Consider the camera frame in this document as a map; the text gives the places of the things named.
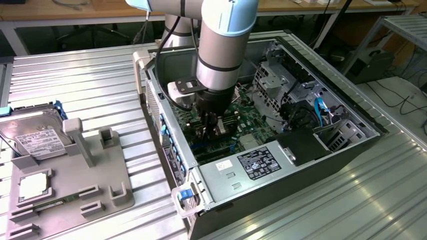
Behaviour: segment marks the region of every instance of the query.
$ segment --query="light blue joint cap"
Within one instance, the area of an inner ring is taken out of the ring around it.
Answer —
[[[149,0],[126,0],[126,3],[134,8],[142,9],[147,12],[153,11]]]
[[[202,18],[218,34],[237,37],[251,31],[257,21],[259,0],[205,0]]]

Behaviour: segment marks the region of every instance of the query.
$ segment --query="hard drive label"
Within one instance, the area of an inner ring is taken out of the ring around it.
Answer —
[[[34,157],[51,154],[66,149],[54,129],[16,136],[16,140]]]
[[[261,179],[282,169],[266,146],[238,156],[238,159],[251,180]]]

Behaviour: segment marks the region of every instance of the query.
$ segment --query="slotted aluminum surface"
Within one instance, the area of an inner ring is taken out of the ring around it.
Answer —
[[[383,25],[427,51],[427,17],[422,15],[387,16]]]
[[[205,239],[423,239],[427,236],[427,155],[419,140],[405,133],[398,122],[390,122],[387,113],[366,100],[363,93],[293,35],[283,32],[258,35],[282,35],[390,134],[338,174]],[[62,99],[69,115],[83,119],[86,136],[101,127],[113,126],[123,144],[135,206],[62,233],[59,239],[187,238],[137,104],[131,74],[137,47],[19,57],[15,61],[10,105],[19,107]],[[12,170],[11,150],[4,144],[2,148],[0,240],[6,237]]]

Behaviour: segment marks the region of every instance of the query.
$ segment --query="wooden table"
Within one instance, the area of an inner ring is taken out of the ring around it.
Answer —
[[[393,6],[371,6],[363,0],[353,0],[347,10],[353,12],[381,12],[393,11]],[[415,3],[413,0],[405,0],[407,8],[413,10]],[[258,16],[285,16],[285,15],[314,15],[326,13],[333,14],[323,32],[329,30],[337,19],[342,3],[331,4],[329,7],[319,3],[302,2],[297,4],[291,0],[259,0]],[[82,6],[82,10],[57,5],[51,0],[27,0],[26,4],[2,5],[0,4],[0,29],[8,40],[10,45],[18,56],[28,55],[26,45],[16,33],[16,28],[49,27],[89,24],[111,24],[143,22],[146,20],[146,11],[137,8],[97,11],[91,4]],[[150,21],[165,20],[165,14],[153,12]]]

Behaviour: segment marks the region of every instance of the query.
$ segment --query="open computer chassis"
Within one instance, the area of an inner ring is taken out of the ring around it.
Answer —
[[[197,62],[193,47],[166,49],[163,86],[194,76]],[[337,173],[387,133],[282,36],[251,36],[225,116],[230,134],[209,143],[198,141],[197,110],[165,98],[153,63],[142,108],[191,239]],[[181,202],[186,189],[194,196]]]

